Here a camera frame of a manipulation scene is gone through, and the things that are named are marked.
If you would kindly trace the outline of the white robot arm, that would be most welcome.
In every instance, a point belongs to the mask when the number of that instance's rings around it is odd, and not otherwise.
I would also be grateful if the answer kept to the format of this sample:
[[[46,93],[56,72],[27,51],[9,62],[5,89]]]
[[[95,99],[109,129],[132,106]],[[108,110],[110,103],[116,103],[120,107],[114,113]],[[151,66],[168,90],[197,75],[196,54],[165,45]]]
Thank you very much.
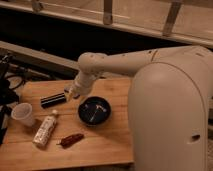
[[[102,73],[132,77],[128,119],[135,171],[207,171],[213,52],[181,46],[108,56],[84,53],[67,94],[92,90]]]

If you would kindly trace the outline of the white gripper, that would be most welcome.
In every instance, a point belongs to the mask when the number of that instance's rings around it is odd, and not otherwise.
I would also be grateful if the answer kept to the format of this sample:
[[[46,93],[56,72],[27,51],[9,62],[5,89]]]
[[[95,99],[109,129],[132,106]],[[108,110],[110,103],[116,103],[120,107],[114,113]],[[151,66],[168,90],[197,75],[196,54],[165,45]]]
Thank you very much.
[[[78,83],[72,83],[64,88],[66,101],[77,99],[88,94],[87,89]]]

